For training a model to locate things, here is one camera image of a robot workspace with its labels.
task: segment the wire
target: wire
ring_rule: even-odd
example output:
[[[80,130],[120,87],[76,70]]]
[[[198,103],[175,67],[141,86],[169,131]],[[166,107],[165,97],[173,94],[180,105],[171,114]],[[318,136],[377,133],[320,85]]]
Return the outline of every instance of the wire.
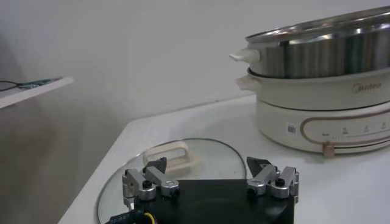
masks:
[[[14,86],[11,86],[11,87],[8,87],[8,88],[5,88],[5,89],[0,89],[0,92],[1,91],[6,91],[6,90],[10,90],[10,89],[14,89],[14,88],[17,88],[17,87],[20,86],[20,83],[12,82],[12,81],[1,80],[0,83],[11,83],[11,84],[14,84]]]
[[[148,216],[151,219],[152,224],[156,224],[156,222],[154,220],[154,216],[151,213],[145,212],[144,215]]]

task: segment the white table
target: white table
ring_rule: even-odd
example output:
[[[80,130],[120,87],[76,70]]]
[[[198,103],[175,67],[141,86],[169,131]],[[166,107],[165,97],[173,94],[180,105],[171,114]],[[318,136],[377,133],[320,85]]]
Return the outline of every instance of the white table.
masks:
[[[255,98],[249,96],[130,122],[59,223],[98,223],[96,199],[117,168],[157,144],[192,137],[218,139],[242,156],[296,167],[297,224],[390,223],[389,148],[324,160],[268,140],[254,126],[254,116]]]

